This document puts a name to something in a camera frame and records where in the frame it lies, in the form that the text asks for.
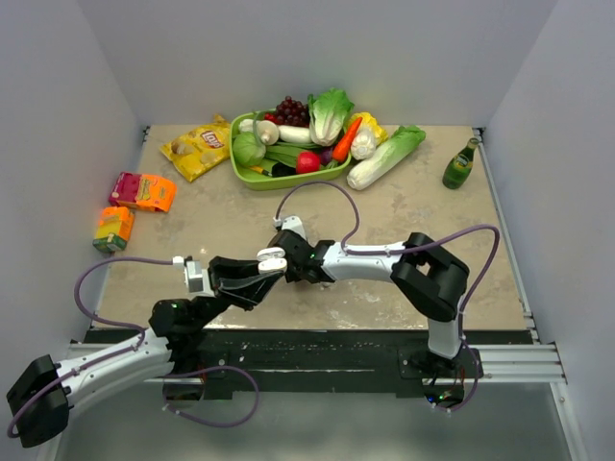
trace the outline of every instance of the bag of chips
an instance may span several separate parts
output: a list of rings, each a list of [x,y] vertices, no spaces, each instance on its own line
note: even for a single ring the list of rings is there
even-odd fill
[[[193,182],[229,158],[230,127],[224,117],[215,114],[212,123],[176,137],[161,146],[160,151],[184,178]]]

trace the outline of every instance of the table surface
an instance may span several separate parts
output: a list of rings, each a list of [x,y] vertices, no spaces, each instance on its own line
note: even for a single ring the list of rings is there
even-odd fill
[[[253,191],[223,162],[188,183],[159,146],[193,126],[152,126],[143,145],[139,173],[164,176],[178,186],[167,214],[137,211],[123,255],[171,258],[192,255],[207,267],[216,256],[255,258],[275,234],[272,217],[288,189]],[[396,127],[386,127],[390,133]],[[493,198],[480,156],[458,190],[441,183],[448,161],[473,135],[470,127],[422,126],[426,140],[408,158],[363,191],[335,180],[356,200],[361,227],[350,243],[384,244],[405,240],[413,231],[437,239],[480,223],[498,225]],[[295,193],[283,215],[297,214],[310,243],[340,240],[354,225],[346,199],[332,187],[315,185]],[[480,271],[492,244],[488,231],[474,232],[446,245],[470,267],[470,280]],[[98,314],[147,325],[152,306],[161,299],[189,298],[181,271],[165,266],[117,263],[108,273]],[[519,295],[505,246],[468,305],[469,329],[525,329]],[[427,320],[392,283],[347,280],[330,287],[307,282],[279,282],[252,312],[231,307],[210,327],[227,328],[427,328]]]

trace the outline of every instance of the red grapes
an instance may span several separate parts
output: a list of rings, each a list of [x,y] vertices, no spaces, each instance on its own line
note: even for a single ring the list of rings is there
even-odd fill
[[[277,125],[292,125],[293,127],[309,126],[309,110],[307,104],[293,100],[286,96],[284,100],[276,106],[276,110],[265,114],[265,120],[269,120]]]

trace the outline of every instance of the green vegetable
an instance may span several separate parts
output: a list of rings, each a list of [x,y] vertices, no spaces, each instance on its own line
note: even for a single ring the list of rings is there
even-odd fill
[[[353,168],[348,177],[348,185],[362,190],[393,168],[403,158],[418,147],[425,139],[425,132],[416,126],[400,127],[376,153]]]
[[[279,146],[287,146],[287,147],[301,147],[304,151],[311,151],[313,149],[318,149],[320,147],[322,147],[319,144],[316,144],[314,142],[309,142],[306,144],[299,144],[296,142],[284,142],[284,141],[278,141],[277,144]]]
[[[262,112],[259,112],[253,120],[253,132],[240,133],[233,140],[233,156],[241,166],[249,167],[258,165],[265,157],[265,145],[260,140],[257,130],[257,122]]]
[[[311,140],[321,146],[331,146],[355,104],[348,99],[346,91],[337,88],[331,88],[318,98],[310,94],[307,103]]]
[[[286,166],[295,168],[297,166],[297,158],[305,149],[303,147],[293,146],[267,146],[265,157],[270,160],[278,161]]]

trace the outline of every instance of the white radish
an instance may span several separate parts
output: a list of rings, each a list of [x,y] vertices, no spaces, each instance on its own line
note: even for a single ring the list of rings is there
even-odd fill
[[[291,127],[290,125],[280,125],[278,127],[280,131],[280,139],[285,142],[292,142],[293,144],[310,144],[311,136],[309,135],[309,128]]]

